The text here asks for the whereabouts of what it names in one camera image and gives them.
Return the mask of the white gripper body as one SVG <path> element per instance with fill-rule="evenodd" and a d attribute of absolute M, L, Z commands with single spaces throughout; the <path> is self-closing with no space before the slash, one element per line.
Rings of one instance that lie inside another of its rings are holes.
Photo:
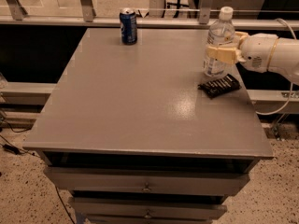
<path fill-rule="evenodd" d="M 264 73 L 277 42 L 277 35 L 243 35 L 239 40 L 237 61 L 249 71 Z"/>

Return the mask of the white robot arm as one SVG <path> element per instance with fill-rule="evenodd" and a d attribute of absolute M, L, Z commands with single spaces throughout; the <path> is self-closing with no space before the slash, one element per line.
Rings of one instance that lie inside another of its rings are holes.
<path fill-rule="evenodd" d="M 299 41 L 272 34 L 236 32 L 232 43 L 206 45 L 206 55 L 253 72 L 280 74 L 299 85 Z"/>

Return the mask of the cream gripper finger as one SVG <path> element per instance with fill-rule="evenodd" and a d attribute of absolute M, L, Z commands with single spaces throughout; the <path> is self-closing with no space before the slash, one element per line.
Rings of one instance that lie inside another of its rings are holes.
<path fill-rule="evenodd" d="M 235 31 L 234 42 L 240 46 L 248 37 L 249 34 L 246 32 Z"/>
<path fill-rule="evenodd" d="M 207 46 L 206 55 L 227 64 L 244 63 L 246 61 L 242 56 L 241 50 L 236 47 Z"/>

